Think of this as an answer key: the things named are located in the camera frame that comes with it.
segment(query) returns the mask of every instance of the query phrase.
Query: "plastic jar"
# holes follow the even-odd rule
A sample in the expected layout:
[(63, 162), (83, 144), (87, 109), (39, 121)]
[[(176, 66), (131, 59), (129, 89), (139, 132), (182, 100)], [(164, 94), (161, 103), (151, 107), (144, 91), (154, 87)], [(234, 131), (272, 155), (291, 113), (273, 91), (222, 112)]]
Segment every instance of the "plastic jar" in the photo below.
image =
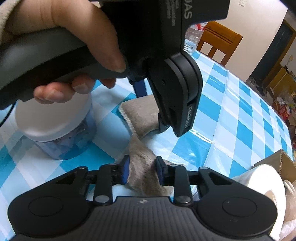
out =
[(185, 33), (184, 50), (192, 55), (202, 37), (207, 22), (190, 26)]
[(66, 103), (19, 101), (15, 118), (20, 131), (56, 160), (80, 155), (96, 133), (91, 94), (75, 93)]

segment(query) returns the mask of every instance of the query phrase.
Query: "sleeve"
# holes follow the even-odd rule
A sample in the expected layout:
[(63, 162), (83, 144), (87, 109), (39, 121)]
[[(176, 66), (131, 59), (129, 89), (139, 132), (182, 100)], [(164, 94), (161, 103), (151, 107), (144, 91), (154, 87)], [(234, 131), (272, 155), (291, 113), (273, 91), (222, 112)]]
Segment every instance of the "sleeve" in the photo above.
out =
[(4, 27), (9, 15), (20, 1), (21, 0), (5, 0), (0, 5), (0, 44), (6, 42), (11, 37), (9, 33), (4, 32)]

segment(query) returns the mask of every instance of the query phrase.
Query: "gray towel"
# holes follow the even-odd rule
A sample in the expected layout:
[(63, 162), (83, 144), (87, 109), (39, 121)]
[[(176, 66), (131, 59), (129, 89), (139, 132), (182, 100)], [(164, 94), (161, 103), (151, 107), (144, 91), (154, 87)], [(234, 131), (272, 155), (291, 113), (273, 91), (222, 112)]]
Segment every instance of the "gray towel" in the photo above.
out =
[(131, 132), (139, 139), (158, 128), (158, 107), (153, 95), (128, 100), (119, 106), (119, 112)]
[(130, 175), (129, 185), (145, 196), (171, 196), (172, 186), (162, 187), (155, 171), (156, 155), (148, 149), (135, 135), (129, 143)]

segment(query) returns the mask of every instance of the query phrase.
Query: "wooden chair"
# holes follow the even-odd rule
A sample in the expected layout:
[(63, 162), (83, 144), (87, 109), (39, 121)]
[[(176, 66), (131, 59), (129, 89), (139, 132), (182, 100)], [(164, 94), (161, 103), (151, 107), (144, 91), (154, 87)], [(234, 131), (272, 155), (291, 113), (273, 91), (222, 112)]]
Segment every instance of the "wooden chair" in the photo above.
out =
[(212, 21), (208, 22), (205, 27), (203, 35), (197, 46), (197, 50), (200, 51), (205, 42), (212, 45), (213, 47), (208, 53), (208, 57), (213, 58), (217, 49), (220, 50), (225, 54), (220, 64), (225, 66), (241, 40), (242, 36), (240, 34), (237, 34), (227, 27)]

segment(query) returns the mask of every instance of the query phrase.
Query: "doorway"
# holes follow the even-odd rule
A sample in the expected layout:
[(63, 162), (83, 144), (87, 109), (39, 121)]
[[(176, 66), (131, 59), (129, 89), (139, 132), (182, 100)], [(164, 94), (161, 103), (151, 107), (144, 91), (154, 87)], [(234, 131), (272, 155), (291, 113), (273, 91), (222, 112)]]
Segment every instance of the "doorway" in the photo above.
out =
[(277, 72), (280, 62), (288, 52), (295, 37), (296, 31), (284, 20), (268, 50), (250, 75), (259, 87), (265, 88), (272, 80), (271, 77), (274, 72)]

